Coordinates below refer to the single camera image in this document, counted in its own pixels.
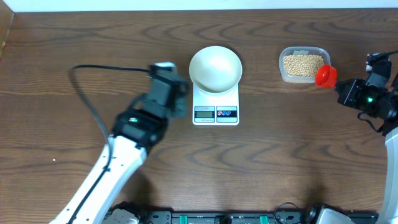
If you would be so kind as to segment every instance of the transparent container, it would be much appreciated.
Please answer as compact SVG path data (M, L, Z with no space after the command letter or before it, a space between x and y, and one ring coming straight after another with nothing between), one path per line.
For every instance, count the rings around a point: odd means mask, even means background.
M280 73L282 74L283 81L289 83L315 83L315 77L289 75L284 68L284 56L310 54L321 56L323 58L324 64L331 64L328 52L319 47L288 47L283 50L279 56L279 69Z

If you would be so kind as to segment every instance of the wooden table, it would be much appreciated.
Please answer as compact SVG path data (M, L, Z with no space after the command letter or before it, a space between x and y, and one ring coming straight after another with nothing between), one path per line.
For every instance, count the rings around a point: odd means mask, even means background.
M289 46L321 47L340 79L366 78L366 54L398 49L397 28L397 9L18 13L0 63L1 223L52 220L102 150L70 67L173 61L189 80L190 59L210 45L243 61L239 126L194 126L190 95L188 116L172 122L115 203L272 210L323 201L379 211L384 137L333 90L284 83L278 60ZM102 70L82 70L80 81L108 127L150 83L143 73Z

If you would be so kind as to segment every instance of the black cable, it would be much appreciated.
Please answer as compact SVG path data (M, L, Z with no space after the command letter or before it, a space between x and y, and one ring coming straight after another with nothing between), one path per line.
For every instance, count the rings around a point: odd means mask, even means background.
M99 126L104 138L105 138L105 143L108 145L108 150L109 150L109 156L108 156L108 161L106 165L104 166L101 174L98 176L98 178L95 180L94 184L91 186L91 188L87 191L87 194L83 197L79 205L77 206L76 210L73 212L73 215L70 217L68 224L72 224L74 219L76 218L77 213L80 211L84 203L86 202L87 198L90 196L98 182L101 180L102 176L104 176L106 171L109 171L109 165L112 160L113 156L113 139L109 137L109 131L102 120L100 114L98 111L95 109L93 104L91 104L90 100L88 97L84 94L82 89L80 88L80 85L78 84L78 81L76 79L76 74L75 70L78 68L103 68L103 69L110 69L110 70L120 70L120 71L137 71L137 72L149 72L149 70L146 69L141 69L141 68L122 68L122 67L112 67L112 66L104 66L104 65L77 65L74 66L73 68L70 69L69 71L69 80L70 83L72 84L73 88L77 92L78 96L82 100L82 102L87 106L89 109L91 115L93 115L94 120L96 121L97 125Z
M392 52L388 52L387 55L392 55L398 53L398 50L393 50Z
M274 219L275 219L275 221L277 221L279 224L283 224L283 223L279 220L279 218L276 217L276 212L278 212L278 210L279 210L282 206L285 206L285 205L293 205L294 207L296 207L297 209L299 209L298 206L295 205L295 204L292 203L292 202L285 202L285 203L280 204L280 205L275 209L275 211L274 211ZM302 220L300 220L300 221L297 222L297 223L293 223L293 224L299 224L299 223L302 223Z
M366 113L360 112L360 113L357 115L357 118L358 118L359 120L361 120L361 121L366 121L366 122L370 125L370 127L371 127L375 132L377 132L377 133L380 133L380 132L383 131L383 127L384 127L383 125L381 125L379 129L376 129L376 128L374 127L374 125L372 124L372 121L370 121L370 120L368 120L368 119L363 119L363 118L361 118L362 114L366 114Z

